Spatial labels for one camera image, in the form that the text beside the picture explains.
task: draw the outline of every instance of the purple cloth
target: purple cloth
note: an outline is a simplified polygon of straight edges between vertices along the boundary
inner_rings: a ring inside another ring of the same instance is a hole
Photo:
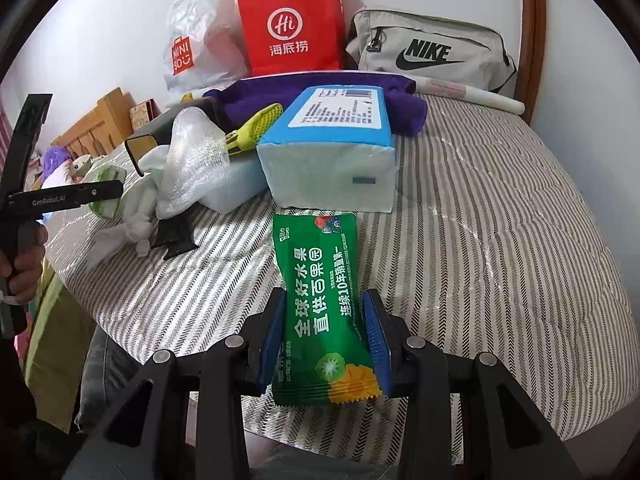
[[[42,181],[53,173],[65,160],[73,160],[64,146],[49,146],[42,156]]]
[[[219,124],[226,133],[237,130],[263,108],[280,103],[285,109],[310,86],[379,86],[385,93],[391,131],[414,137],[424,126],[427,103],[412,95],[415,81],[397,74],[371,72],[304,72],[242,79],[225,90],[210,90],[220,106]]]

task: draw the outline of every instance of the yellow-green brush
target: yellow-green brush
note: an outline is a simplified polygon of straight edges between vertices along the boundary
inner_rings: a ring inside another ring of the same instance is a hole
[[[254,150],[256,144],[271,125],[282,115],[284,109],[279,103],[269,105],[256,113],[236,131],[226,134],[226,150],[229,155]]]

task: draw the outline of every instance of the white label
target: white label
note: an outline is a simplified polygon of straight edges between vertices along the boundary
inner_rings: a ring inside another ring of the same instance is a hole
[[[382,128],[377,92],[369,88],[316,88],[289,123],[299,126]]]

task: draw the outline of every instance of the person's finger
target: person's finger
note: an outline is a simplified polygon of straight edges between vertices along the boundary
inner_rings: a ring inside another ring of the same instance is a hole
[[[14,296],[17,296],[26,290],[30,290],[34,285],[37,287],[41,273],[42,266],[40,264],[38,264],[37,269],[21,272],[9,282],[9,290]]]
[[[36,293],[38,291],[38,283],[32,285],[31,288],[21,292],[20,294],[15,295],[15,300],[18,303],[29,303],[33,298],[36,297]]]
[[[0,251],[0,276],[8,278],[11,275],[11,265],[6,260],[4,253]]]
[[[38,231],[36,232],[36,241],[38,245],[44,245],[49,240],[49,232],[44,225],[38,226]]]
[[[14,262],[15,270],[20,271],[36,268],[42,270],[40,263],[44,258],[44,253],[45,250],[43,246],[35,245],[29,251],[19,254]]]

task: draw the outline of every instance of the nike swoosh logo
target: nike swoosh logo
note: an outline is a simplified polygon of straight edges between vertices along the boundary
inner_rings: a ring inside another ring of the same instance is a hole
[[[404,58],[404,50],[396,58],[396,66],[400,70],[417,70],[428,66],[446,65],[450,63],[462,63],[462,61],[408,61]]]

